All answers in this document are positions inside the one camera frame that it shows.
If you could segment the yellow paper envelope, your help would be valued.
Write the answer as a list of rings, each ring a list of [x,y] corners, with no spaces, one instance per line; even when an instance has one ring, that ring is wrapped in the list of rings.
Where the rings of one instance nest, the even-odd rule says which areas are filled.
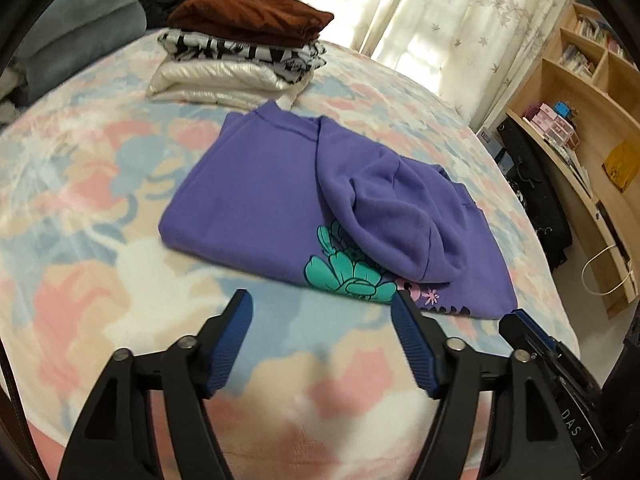
[[[602,164],[608,180],[618,192],[625,192],[639,172],[639,152],[625,140],[616,145]]]

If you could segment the blue folded comforter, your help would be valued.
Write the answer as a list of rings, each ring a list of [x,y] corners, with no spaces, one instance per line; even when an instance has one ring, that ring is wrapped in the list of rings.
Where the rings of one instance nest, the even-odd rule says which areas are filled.
[[[10,67],[23,76],[17,102],[37,101],[71,76],[146,29],[140,0],[54,0],[14,52]]]

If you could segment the wooden bookshelf unit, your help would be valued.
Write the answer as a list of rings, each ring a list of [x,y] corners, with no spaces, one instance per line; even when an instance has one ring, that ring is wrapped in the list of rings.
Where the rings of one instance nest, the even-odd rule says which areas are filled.
[[[571,150],[543,136],[528,120],[540,103],[564,115],[580,143]],[[538,145],[568,224],[594,277],[585,291],[614,318],[639,298],[639,173],[625,192],[602,164],[625,140],[639,151],[639,69],[602,14],[572,3],[540,61],[506,106]]]

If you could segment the sheer floral window curtain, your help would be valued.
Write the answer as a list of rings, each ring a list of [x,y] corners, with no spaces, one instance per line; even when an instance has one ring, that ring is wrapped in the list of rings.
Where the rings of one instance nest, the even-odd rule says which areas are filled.
[[[574,0],[300,0],[322,39],[406,75],[472,129],[495,122]]]

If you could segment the cream satin folded jacket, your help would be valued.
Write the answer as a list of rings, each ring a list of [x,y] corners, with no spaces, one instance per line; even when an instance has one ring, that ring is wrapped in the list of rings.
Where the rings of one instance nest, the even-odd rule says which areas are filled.
[[[170,58],[158,66],[146,89],[146,96],[157,101],[217,104],[254,110],[274,101],[289,110],[314,78],[311,70],[291,84],[270,67],[251,62]]]

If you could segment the pink drawer organizer box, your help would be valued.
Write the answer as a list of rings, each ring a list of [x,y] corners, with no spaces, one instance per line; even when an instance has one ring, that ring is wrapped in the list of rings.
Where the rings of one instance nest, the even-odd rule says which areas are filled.
[[[540,103],[528,120],[543,136],[563,148],[574,150],[580,143],[574,125],[554,107]]]

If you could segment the black bag by shelf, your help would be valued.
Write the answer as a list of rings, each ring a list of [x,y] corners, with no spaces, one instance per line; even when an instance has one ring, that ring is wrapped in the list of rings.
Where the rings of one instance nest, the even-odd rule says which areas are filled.
[[[497,128],[502,148],[496,162],[525,209],[526,216],[554,271],[566,263],[565,251],[573,244],[565,212],[538,155],[538,145],[514,119]]]

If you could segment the dark knitted garment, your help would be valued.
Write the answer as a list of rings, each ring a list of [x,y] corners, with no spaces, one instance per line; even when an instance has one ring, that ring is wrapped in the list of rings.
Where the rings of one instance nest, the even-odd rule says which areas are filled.
[[[140,0],[145,18],[146,29],[158,29],[167,26],[168,16],[186,0]]]

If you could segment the purple hoodie sweatshirt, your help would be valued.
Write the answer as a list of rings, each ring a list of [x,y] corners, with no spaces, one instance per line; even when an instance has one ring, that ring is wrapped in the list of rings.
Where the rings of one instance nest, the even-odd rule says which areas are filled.
[[[158,225],[172,249],[386,304],[500,318],[516,306],[484,212],[437,165],[277,104],[231,113]]]

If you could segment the black white patterned folded garment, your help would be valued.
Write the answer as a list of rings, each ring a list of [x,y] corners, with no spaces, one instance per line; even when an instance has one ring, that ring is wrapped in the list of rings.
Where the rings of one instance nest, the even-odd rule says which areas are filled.
[[[285,48],[247,44],[221,39],[182,29],[167,29],[157,41],[178,62],[216,60],[253,63],[270,68],[289,84],[297,84],[306,75],[326,65],[326,48],[320,41],[311,41],[302,48]]]

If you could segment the rust brown folded garment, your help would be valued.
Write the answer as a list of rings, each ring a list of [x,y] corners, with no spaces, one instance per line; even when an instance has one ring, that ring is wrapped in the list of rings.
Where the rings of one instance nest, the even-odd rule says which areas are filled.
[[[220,39],[302,48],[334,20],[300,0],[186,0],[169,15],[172,28]]]

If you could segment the pastel floral bed blanket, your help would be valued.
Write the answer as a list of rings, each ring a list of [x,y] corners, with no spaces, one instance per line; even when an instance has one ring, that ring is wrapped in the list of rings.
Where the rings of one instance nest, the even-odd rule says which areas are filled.
[[[48,473],[116,349],[163,350],[245,288],[253,322],[207,403],[235,478],[406,478],[436,404],[416,388],[384,307],[160,242],[160,215],[226,116],[148,100],[164,56],[142,37],[2,132],[1,339]]]

